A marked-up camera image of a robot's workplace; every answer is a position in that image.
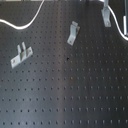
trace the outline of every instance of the metal bracket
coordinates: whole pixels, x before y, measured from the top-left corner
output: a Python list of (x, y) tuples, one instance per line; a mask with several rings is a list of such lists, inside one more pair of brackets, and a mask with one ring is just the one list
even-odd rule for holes
[(14, 57), (13, 59), (11, 59), (11, 66), (12, 66), (12, 68), (15, 68), (17, 65), (22, 63), (28, 57), (33, 55), (32, 48), (29, 47), (28, 49), (26, 49), (26, 46), (25, 46), (24, 42), (22, 43), (22, 47), (23, 47), (23, 52), (21, 53), (20, 45), (17, 46), (18, 55), (16, 57)]
[(108, 8), (108, 2), (109, 0), (104, 0), (104, 8), (101, 11), (105, 27), (111, 27), (110, 10)]
[(78, 26), (78, 23), (72, 21), (72, 24), (70, 26), (70, 36), (67, 41), (68, 44), (70, 44), (70, 45), (74, 44), (74, 41), (76, 39), (76, 36), (77, 36), (79, 30), (80, 30), (80, 27)]

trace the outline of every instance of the white cable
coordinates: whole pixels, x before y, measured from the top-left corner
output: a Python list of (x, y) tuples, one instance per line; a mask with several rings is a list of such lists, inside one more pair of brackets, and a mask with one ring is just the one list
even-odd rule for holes
[(115, 15), (114, 11), (111, 9), (110, 6), (108, 6), (108, 9), (110, 10), (110, 12), (111, 12), (111, 14), (112, 14), (112, 16), (113, 16), (113, 18), (114, 18), (114, 20), (115, 20), (115, 23), (116, 23), (116, 26), (117, 26), (117, 29), (118, 29), (120, 35), (121, 35), (125, 40), (128, 41), (128, 37), (126, 37), (126, 36), (121, 32), (121, 30), (120, 30), (120, 27), (119, 27), (119, 24), (118, 24), (118, 21), (117, 21), (117, 18), (116, 18), (116, 15)]
[(3, 20), (3, 19), (0, 19), (0, 22), (1, 22), (1, 23), (4, 23), (4, 24), (6, 24), (6, 25), (8, 25), (8, 26), (10, 26), (10, 27), (12, 27), (12, 28), (14, 28), (14, 29), (17, 29), (17, 30), (25, 29), (25, 28), (29, 27), (29, 26), (33, 23), (33, 21), (36, 19), (37, 15), (38, 15), (39, 12), (40, 12), (40, 9), (41, 9), (43, 3), (44, 3), (44, 0), (42, 0), (41, 4), (40, 4), (40, 6), (39, 6), (39, 8), (38, 8), (38, 10), (37, 10), (37, 13), (36, 13), (35, 16), (33, 17), (33, 19), (32, 19), (28, 24), (26, 24), (26, 25), (24, 25), (24, 26), (16, 26), (16, 25), (11, 24), (11, 23), (9, 23), (8, 21)]
[[(17, 29), (17, 30), (25, 29), (25, 28), (29, 27), (29, 26), (33, 23), (33, 21), (36, 19), (37, 15), (38, 15), (39, 12), (40, 12), (40, 9), (41, 9), (43, 3), (44, 3), (44, 0), (42, 0), (41, 4), (40, 4), (40, 6), (39, 6), (39, 8), (38, 8), (38, 10), (37, 10), (37, 13), (36, 13), (35, 16), (33, 17), (33, 19), (32, 19), (28, 24), (26, 24), (26, 25), (24, 25), (24, 26), (16, 26), (16, 25), (11, 24), (11, 23), (9, 23), (8, 21), (3, 20), (3, 19), (0, 19), (0, 22), (1, 22), (1, 23), (4, 23), (4, 24), (6, 24), (6, 25), (8, 25), (8, 26), (10, 26), (10, 27), (12, 27), (12, 28), (14, 28), (14, 29)], [(119, 24), (118, 24), (118, 21), (117, 21), (117, 18), (116, 18), (115, 13), (113, 12), (113, 10), (111, 9), (110, 6), (108, 6), (108, 8), (109, 8), (111, 14), (113, 15), (113, 18), (114, 18), (114, 20), (115, 20), (115, 23), (116, 23), (116, 26), (117, 26), (117, 29), (118, 29), (120, 35), (121, 35), (125, 40), (128, 41), (128, 37), (126, 37), (126, 36), (121, 32), (121, 30), (120, 30), (120, 27), (119, 27)]]

